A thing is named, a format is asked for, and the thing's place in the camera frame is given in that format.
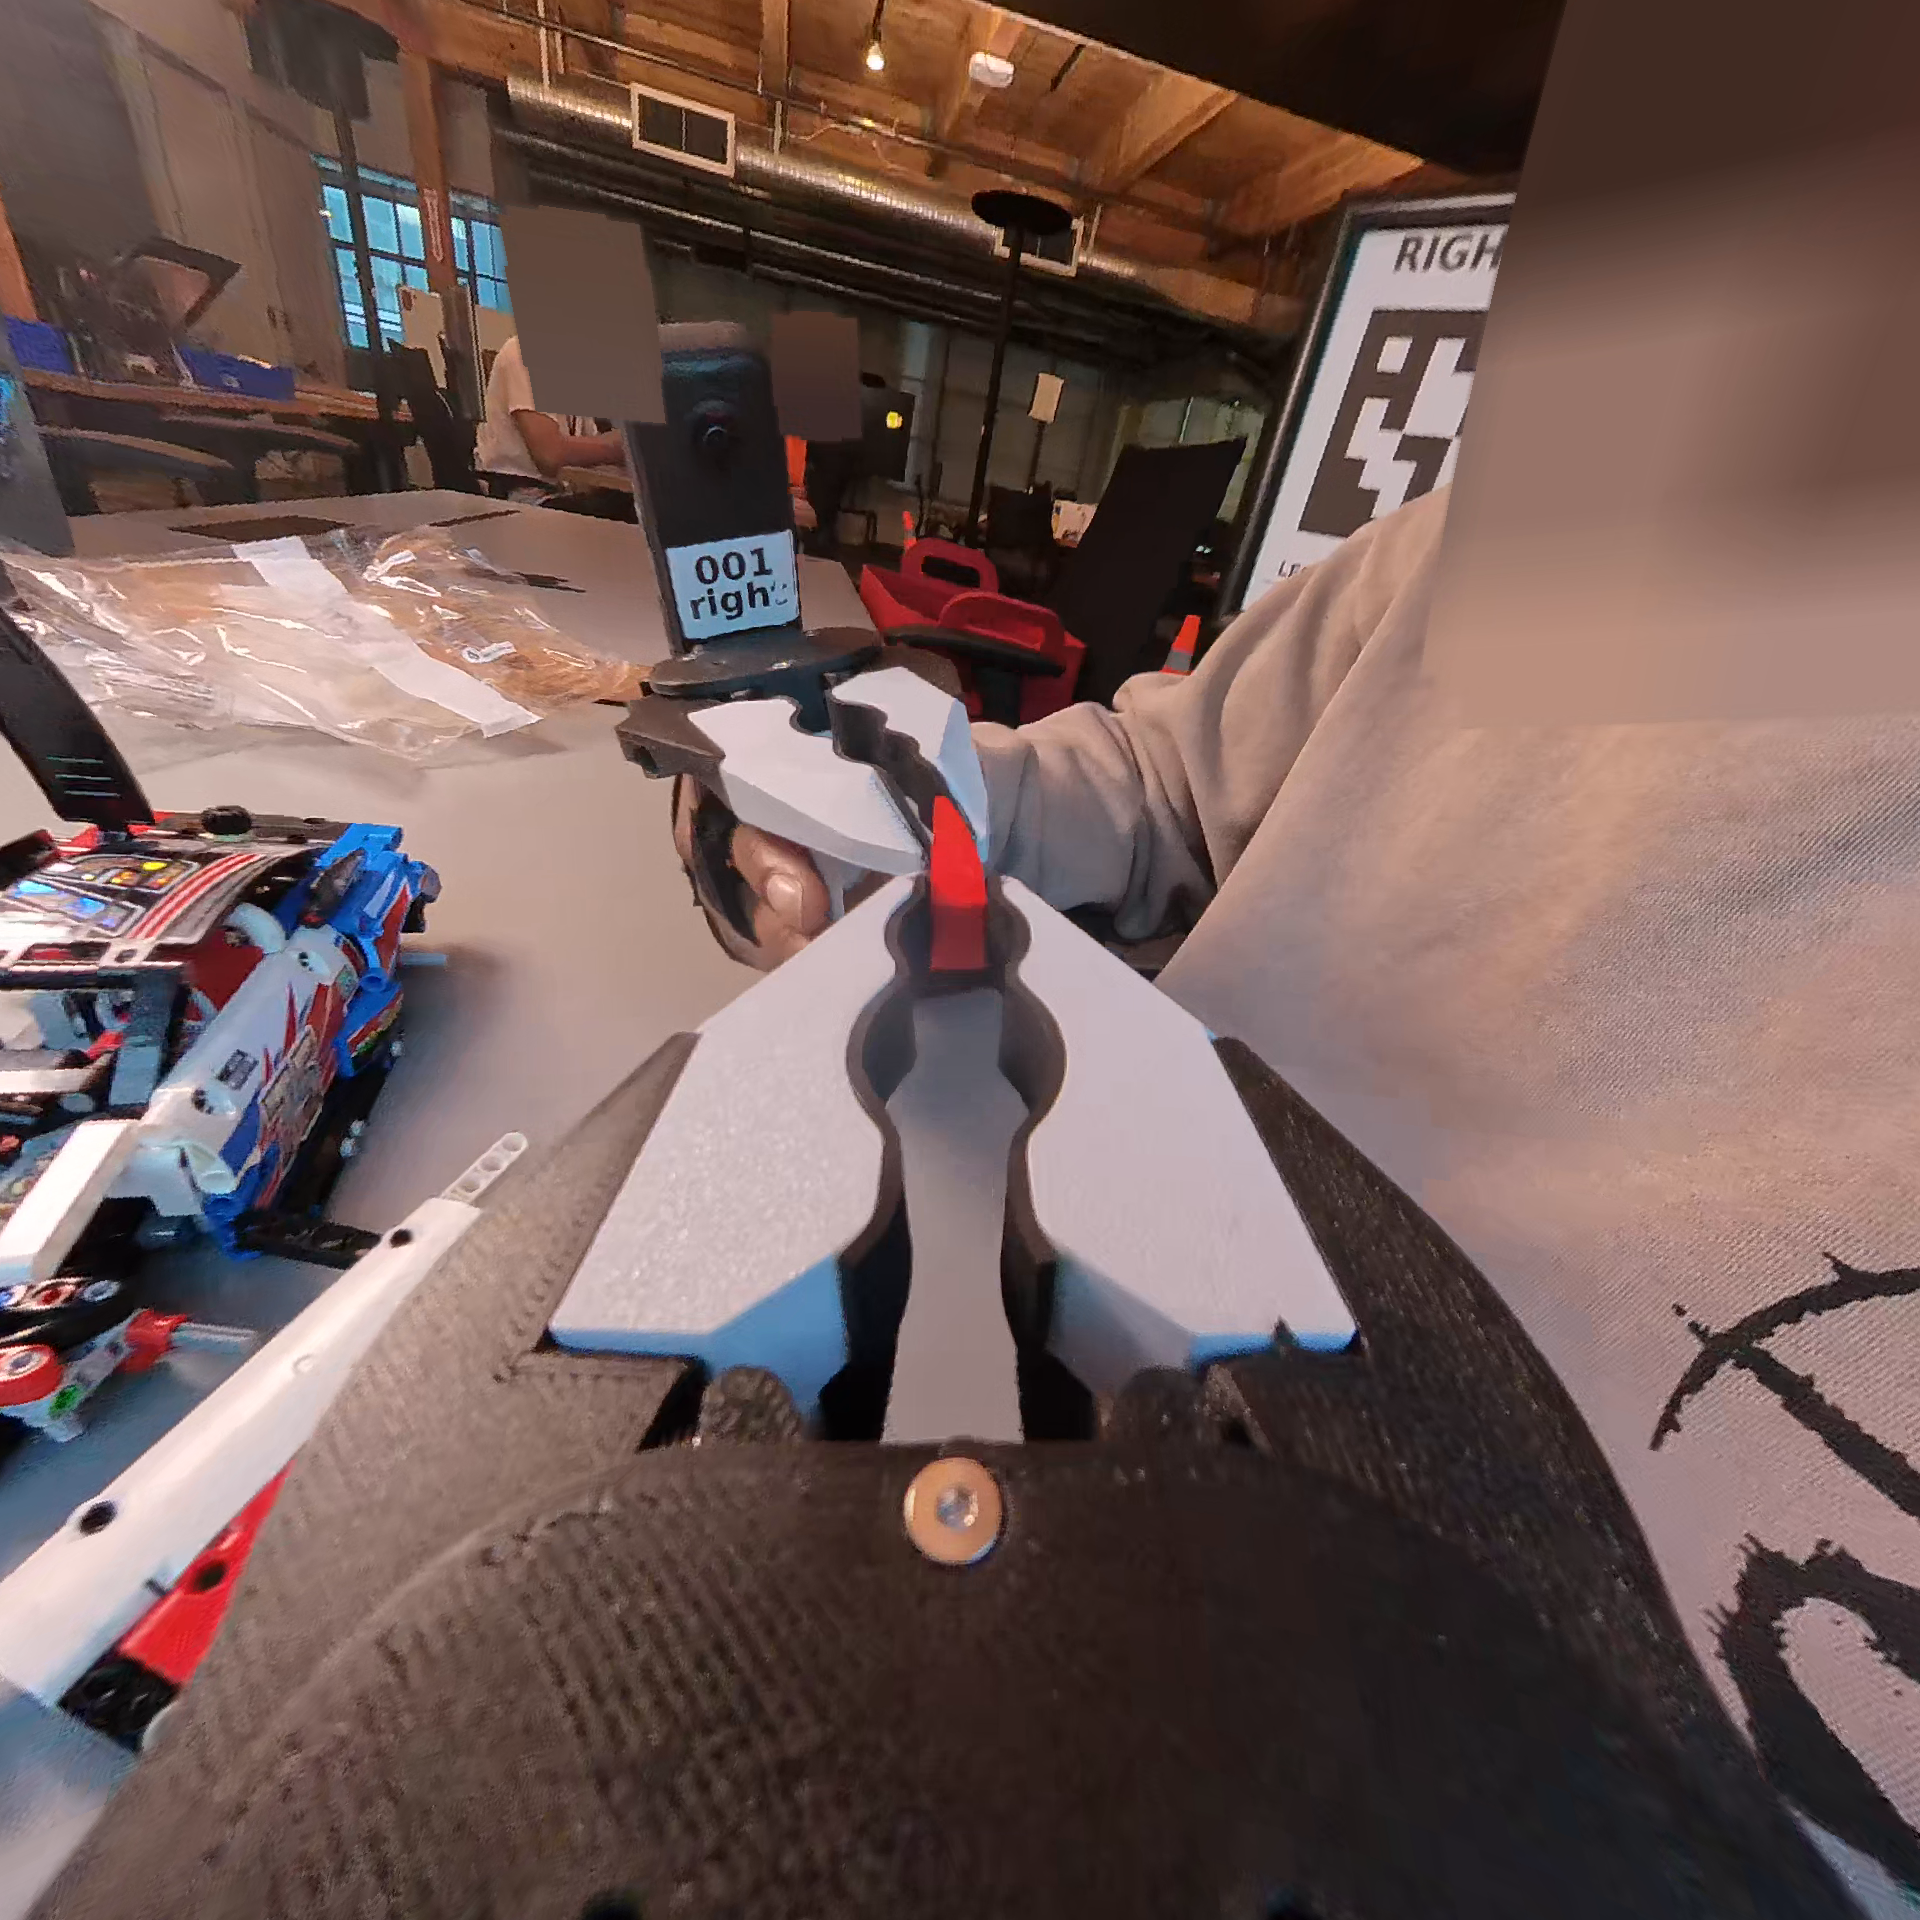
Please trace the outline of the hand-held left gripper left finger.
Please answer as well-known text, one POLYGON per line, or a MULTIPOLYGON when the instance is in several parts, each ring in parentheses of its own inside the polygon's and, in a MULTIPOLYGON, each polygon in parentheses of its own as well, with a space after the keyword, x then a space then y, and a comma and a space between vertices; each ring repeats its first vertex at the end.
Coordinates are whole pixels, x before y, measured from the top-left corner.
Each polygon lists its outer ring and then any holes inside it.
POLYGON ((886 879, 711 1017, 588 1243, 549 1335, 570 1356, 760 1367, 806 1418, 856 1351, 846 1264, 886 1224, 885 1105, 861 1020, 898 984, 886 879))

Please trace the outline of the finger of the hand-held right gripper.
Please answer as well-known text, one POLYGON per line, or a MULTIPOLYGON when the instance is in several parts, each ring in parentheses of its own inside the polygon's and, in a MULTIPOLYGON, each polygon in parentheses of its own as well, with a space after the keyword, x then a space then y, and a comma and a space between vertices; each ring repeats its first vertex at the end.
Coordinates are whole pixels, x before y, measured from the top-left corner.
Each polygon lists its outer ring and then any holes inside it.
POLYGON ((954 803, 982 862, 992 798, 964 703, 914 668, 869 668, 830 688, 841 782, 830 856, 856 871, 916 874, 931 862, 935 803, 954 803))
POLYGON ((695 703, 692 727, 720 750, 720 792, 735 818, 808 852, 830 920, 872 885, 924 871, 928 839, 909 798, 835 733, 806 733, 793 700, 695 703))

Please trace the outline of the red lego slope piece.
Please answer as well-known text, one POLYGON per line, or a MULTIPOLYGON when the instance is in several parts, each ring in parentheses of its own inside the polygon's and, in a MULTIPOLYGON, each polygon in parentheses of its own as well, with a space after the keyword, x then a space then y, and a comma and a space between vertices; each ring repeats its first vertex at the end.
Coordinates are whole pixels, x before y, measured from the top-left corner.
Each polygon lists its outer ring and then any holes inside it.
POLYGON ((932 803, 928 862, 928 972, 941 978, 980 975, 992 965, 992 885, 964 810, 932 803))

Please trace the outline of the white lego panel assembly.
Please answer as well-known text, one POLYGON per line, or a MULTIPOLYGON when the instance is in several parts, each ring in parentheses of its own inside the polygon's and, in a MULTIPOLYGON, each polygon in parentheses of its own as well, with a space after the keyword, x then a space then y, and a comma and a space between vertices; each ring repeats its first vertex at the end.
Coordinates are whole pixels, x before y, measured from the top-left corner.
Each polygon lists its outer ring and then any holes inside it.
POLYGON ((3 1681, 139 1748, 214 1645, 288 1472, 527 1153, 508 1133, 3 1580, 3 1681))

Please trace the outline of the person's right forearm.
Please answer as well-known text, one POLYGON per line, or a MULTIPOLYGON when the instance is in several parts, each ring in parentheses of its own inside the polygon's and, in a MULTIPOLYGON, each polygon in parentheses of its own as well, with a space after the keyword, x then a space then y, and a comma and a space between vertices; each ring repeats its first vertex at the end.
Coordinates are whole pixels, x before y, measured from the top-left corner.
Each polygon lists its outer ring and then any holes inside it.
POLYGON ((1121 943, 1192 933, 1364 645, 1431 584, 1449 506, 1451 490, 1428 491, 1287 577, 1184 677, 973 723, 993 874, 1121 943))

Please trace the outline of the black lego beam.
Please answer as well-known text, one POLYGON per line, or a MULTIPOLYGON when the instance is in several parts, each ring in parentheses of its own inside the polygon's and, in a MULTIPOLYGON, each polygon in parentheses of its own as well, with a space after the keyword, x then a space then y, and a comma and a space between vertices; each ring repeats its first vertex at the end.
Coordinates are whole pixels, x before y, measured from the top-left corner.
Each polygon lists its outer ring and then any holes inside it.
POLYGON ((239 1257, 298 1259, 336 1272, 347 1272, 381 1243, 382 1233, 320 1212, 252 1211, 236 1224, 239 1257))

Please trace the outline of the lego race car model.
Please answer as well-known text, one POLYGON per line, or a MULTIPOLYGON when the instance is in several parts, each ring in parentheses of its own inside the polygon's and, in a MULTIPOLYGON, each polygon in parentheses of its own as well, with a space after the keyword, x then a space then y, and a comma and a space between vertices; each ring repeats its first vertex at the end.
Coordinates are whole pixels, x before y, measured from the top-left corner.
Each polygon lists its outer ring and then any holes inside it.
POLYGON ((3 845, 3 1453, 77 1440, 182 1317, 152 1250, 326 1212, 401 1057, 440 879, 401 827, 158 810, 3 616, 3 742, 62 833, 3 845))

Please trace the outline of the person's right hand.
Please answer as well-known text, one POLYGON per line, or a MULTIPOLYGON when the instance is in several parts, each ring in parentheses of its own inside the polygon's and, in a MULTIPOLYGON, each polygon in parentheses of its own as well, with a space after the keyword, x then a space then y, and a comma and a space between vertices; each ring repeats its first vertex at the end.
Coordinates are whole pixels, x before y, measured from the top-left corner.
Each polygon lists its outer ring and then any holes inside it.
POLYGON ((695 778, 675 782, 673 827, 708 930, 735 965, 772 972, 832 924, 830 884, 812 852, 738 823, 695 778))

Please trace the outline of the black partition panel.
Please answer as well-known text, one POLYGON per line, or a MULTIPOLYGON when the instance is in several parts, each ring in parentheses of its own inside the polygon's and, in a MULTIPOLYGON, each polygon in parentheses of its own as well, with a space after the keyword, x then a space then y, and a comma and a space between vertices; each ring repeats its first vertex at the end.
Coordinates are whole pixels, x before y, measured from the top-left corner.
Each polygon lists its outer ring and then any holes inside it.
POLYGON ((1090 649, 1087 693, 1105 703, 1145 668, 1147 649, 1181 572, 1221 519, 1247 436, 1194 446, 1129 446, 1102 504, 1124 536, 1105 569, 1109 616, 1090 649))

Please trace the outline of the black light stand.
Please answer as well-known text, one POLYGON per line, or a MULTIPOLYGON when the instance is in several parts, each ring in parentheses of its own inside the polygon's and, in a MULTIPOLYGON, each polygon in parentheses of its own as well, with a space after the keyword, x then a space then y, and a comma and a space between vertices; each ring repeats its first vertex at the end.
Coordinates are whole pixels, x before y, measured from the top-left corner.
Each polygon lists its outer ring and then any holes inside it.
POLYGON ((982 516, 992 490, 1006 355, 1011 346, 1022 267, 1034 260, 1048 271, 1076 274, 1082 260, 1083 223, 1067 205, 1011 186, 976 192, 973 213, 996 232, 996 251, 1006 255, 1006 286, 1000 299, 992 378, 982 401, 973 490, 967 498, 967 542, 982 545, 982 516))

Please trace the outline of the clear plastic bag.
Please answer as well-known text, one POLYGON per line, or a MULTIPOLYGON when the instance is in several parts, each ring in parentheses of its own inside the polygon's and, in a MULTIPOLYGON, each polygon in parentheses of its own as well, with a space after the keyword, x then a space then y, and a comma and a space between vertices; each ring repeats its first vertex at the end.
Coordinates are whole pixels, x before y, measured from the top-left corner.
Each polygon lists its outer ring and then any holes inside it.
POLYGON ((190 750, 310 743, 411 766, 515 743, 646 671, 559 630, 534 582, 446 529, 52 558, 3 549, 3 611, 139 771, 190 750))

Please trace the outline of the wooden workbench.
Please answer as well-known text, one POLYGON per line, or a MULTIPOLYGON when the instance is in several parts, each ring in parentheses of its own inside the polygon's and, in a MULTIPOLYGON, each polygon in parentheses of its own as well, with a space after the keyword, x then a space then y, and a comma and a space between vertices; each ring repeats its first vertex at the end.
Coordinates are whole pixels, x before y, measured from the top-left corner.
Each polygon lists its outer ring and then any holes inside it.
POLYGON ((197 484, 206 504, 258 504, 291 498, 291 481, 263 477, 269 456, 320 456, 340 465, 340 491, 392 491, 392 464, 381 452, 381 416, 347 396, 294 399, 239 396, 201 387, 88 378, 62 370, 27 370, 23 387, 42 426, 103 429, 142 443, 177 443, 226 464, 229 477, 197 484))

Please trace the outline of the black white marker sign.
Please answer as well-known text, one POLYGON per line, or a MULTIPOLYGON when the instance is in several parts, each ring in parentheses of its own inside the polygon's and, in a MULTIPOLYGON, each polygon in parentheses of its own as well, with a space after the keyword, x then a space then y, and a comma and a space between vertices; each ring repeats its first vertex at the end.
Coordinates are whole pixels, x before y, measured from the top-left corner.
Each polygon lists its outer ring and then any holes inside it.
POLYGON ((1234 616, 1455 477, 1516 192, 1349 205, 1222 582, 1234 616))

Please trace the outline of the silver ceiling duct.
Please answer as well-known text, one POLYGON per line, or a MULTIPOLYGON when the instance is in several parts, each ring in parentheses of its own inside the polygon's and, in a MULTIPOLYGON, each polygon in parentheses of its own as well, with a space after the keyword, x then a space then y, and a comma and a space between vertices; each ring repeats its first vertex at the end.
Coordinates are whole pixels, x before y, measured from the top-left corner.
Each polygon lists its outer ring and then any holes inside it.
MULTIPOLYGON (((819 218, 867 220, 951 255, 967 251, 987 257, 1000 245, 1000 232, 951 196, 806 157, 789 144, 779 151, 756 144, 743 139, 734 116, 650 86, 588 90, 511 71, 504 97, 520 131, 541 139, 559 136, 594 157, 624 157, 656 173, 685 173, 708 187, 727 186, 819 218), (708 160, 698 151, 646 139, 640 131, 646 106, 680 112, 686 122, 711 122, 722 136, 724 157, 708 160)), ((1037 257, 1042 277, 1150 302, 1202 325, 1236 326, 1263 338, 1289 338, 1307 319, 1302 294, 1261 289, 1194 267, 1168 267, 1097 249, 1087 241, 1079 220, 1069 223, 1069 241, 1069 260, 1037 257)))

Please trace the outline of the white duct vent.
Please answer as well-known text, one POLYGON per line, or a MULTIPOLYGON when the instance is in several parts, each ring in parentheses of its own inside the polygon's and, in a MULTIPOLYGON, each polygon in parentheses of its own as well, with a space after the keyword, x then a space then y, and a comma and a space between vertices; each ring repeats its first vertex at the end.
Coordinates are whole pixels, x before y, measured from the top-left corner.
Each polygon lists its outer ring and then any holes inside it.
POLYGON ((630 83, 631 147, 695 171, 735 173, 735 116, 657 86, 630 83))

